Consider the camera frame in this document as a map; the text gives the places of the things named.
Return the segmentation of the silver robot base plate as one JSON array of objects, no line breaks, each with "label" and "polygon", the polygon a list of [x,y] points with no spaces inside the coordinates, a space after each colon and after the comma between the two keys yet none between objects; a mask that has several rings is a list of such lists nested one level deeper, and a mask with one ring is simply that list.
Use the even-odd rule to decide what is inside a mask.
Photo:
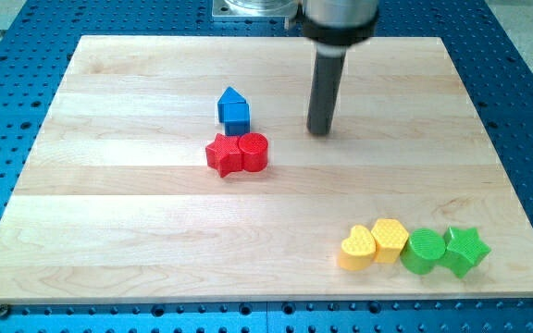
[{"label": "silver robot base plate", "polygon": [[213,0],[213,21],[288,18],[295,15],[296,0]]}]

